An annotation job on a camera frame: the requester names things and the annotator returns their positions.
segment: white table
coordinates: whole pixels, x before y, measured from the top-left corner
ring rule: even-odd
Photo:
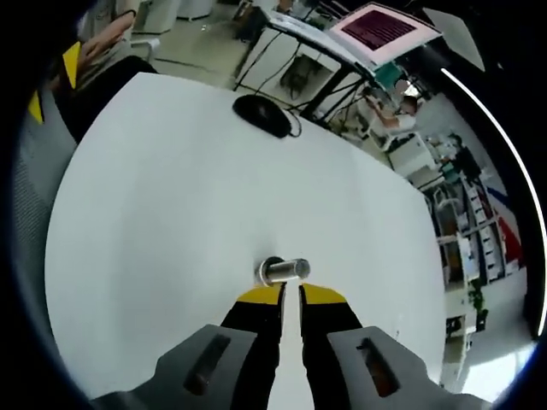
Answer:
[[[278,140],[232,111],[237,94],[139,74],[99,115],[51,215],[45,287],[53,332],[89,397],[129,390],[157,359],[219,324],[270,255],[310,261],[440,377],[441,259],[424,199],[361,150],[305,120]],[[296,285],[287,291],[270,408],[311,409]]]

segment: chair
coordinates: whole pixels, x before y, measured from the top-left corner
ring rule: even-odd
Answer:
[[[156,59],[157,51],[160,48],[159,38],[139,38],[134,40],[132,39],[130,43],[134,49],[140,47],[146,48],[146,56],[144,57],[144,60],[146,62],[151,64]]]
[[[56,193],[76,143],[52,94],[43,91],[40,95],[44,124],[28,114],[21,128],[11,186],[10,242],[29,313],[41,331],[52,335],[45,298],[45,245]]]

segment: metal cylinder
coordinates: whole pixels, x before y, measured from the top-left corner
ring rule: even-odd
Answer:
[[[309,272],[309,262],[305,259],[283,261],[272,257],[258,267],[258,277],[267,286],[298,278],[305,279],[309,276]]]

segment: computer monitor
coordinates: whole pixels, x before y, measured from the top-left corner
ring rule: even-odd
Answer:
[[[344,17],[330,34],[370,70],[442,35],[411,15],[377,3],[369,3]]]

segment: white cabinet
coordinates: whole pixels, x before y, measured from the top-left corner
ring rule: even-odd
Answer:
[[[213,11],[216,0],[182,0],[177,17],[182,19],[200,19]]]
[[[473,309],[469,304],[468,291],[464,288],[447,290],[444,293],[444,305],[447,318],[464,316]]]
[[[180,0],[143,1],[138,9],[133,32],[138,34],[163,34],[171,30],[177,19]]]
[[[390,154],[390,161],[395,172],[405,178],[422,168],[435,169],[436,167],[431,152],[418,132]]]
[[[459,363],[444,363],[441,371],[441,385],[448,391],[452,391],[458,381],[461,369]]]

